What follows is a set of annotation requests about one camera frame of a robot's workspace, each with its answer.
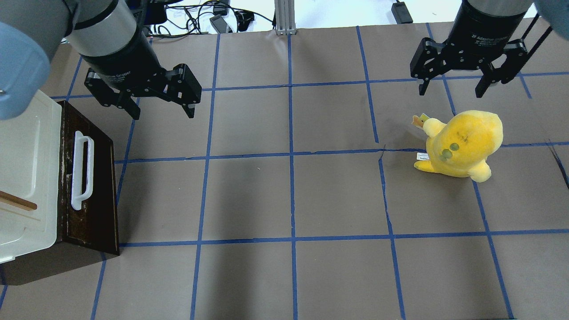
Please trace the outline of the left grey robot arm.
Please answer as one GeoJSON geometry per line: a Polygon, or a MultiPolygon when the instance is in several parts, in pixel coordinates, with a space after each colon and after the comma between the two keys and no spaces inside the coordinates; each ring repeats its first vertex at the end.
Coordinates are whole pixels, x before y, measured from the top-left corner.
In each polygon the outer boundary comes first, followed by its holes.
{"type": "Polygon", "coordinates": [[[140,117],[134,99],[179,104],[188,118],[202,86],[185,64],[161,66],[145,27],[165,21],[166,0],[3,0],[1,119],[21,115],[47,81],[63,39],[89,65],[84,85],[103,107],[140,117]]]}

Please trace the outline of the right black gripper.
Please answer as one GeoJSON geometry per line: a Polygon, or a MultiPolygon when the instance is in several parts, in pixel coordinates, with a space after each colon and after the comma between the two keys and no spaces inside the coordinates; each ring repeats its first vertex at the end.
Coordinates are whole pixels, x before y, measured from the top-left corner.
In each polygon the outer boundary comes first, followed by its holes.
{"type": "Polygon", "coordinates": [[[482,71],[475,88],[481,99],[490,85],[506,84],[528,62],[523,40],[511,40],[528,10],[526,2],[462,2],[444,43],[423,38],[410,61],[410,76],[418,81],[419,95],[429,82],[450,70],[482,71]],[[505,55],[500,67],[492,61],[505,55]]]}

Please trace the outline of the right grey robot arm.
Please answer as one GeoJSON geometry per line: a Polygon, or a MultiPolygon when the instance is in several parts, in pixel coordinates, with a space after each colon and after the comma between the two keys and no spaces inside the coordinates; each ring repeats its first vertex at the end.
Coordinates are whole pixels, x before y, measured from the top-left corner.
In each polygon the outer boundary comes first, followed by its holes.
{"type": "Polygon", "coordinates": [[[410,75],[418,80],[423,96],[437,76],[451,70],[480,70],[475,94],[481,98],[491,85],[512,81],[552,32],[568,39],[566,0],[464,0],[444,42],[421,39],[410,61],[410,75]],[[524,37],[512,35],[533,4],[537,13],[531,24],[544,18],[549,27],[528,49],[524,37]]]}

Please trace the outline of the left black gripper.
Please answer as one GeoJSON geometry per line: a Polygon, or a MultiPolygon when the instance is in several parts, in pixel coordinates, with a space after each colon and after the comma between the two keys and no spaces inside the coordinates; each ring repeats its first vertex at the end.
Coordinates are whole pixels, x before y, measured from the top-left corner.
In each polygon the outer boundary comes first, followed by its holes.
{"type": "Polygon", "coordinates": [[[186,64],[167,71],[139,27],[126,45],[104,56],[82,54],[88,63],[84,85],[103,107],[114,105],[134,120],[140,119],[136,97],[160,97],[179,104],[188,118],[194,118],[202,86],[186,64]]]}

